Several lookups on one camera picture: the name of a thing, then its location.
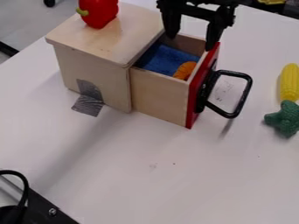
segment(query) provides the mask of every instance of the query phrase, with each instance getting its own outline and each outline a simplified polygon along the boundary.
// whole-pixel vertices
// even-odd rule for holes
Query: gray tape
[[[104,106],[100,89],[86,80],[77,80],[77,83],[81,97],[75,102],[72,109],[89,116],[97,116]]]

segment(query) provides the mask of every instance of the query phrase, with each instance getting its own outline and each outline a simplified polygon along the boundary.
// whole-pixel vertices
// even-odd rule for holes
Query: wooden drawer
[[[170,40],[163,35],[158,41],[197,55],[200,60],[188,80],[132,66],[129,75],[133,108],[190,129],[198,117],[195,112],[198,89],[213,61],[218,58],[219,43],[210,52],[205,52],[205,41],[200,38],[177,35],[174,40]]]

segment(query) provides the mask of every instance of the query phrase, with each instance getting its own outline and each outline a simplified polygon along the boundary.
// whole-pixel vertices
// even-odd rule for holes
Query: toy orange
[[[187,81],[196,65],[197,63],[194,61],[185,62],[178,68],[173,77],[183,81]]]

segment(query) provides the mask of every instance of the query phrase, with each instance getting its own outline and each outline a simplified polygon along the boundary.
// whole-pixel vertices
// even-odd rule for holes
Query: red bell pepper toy
[[[77,12],[87,25],[101,29],[118,13],[118,0],[79,0]]]

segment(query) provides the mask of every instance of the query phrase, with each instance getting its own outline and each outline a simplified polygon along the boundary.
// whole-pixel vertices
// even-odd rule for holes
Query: black drawer handle
[[[219,77],[221,75],[241,78],[241,79],[244,79],[247,81],[247,85],[243,91],[243,95],[240,97],[240,101],[239,101],[236,109],[232,113],[226,112],[225,110],[217,107],[216,105],[212,104],[211,102],[209,102],[207,100],[209,98],[213,88],[215,87],[217,80],[219,79]],[[247,100],[247,97],[249,95],[252,85],[253,85],[253,79],[248,74],[236,73],[236,72],[227,71],[227,70],[219,70],[219,71],[215,72],[211,69],[210,73],[207,75],[207,77],[205,79],[204,84],[202,85],[201,89],[199,89],[199,91],[198,91],[196,113],[203,112],[205,109],[205,106],[206,106],[209,109],[212,109],[213,111],[218,113],[219,115],[224,116],[225,118],[228,118],[228,119],[236,118],[240,114],[241,110],[244,107],[244,104]]]

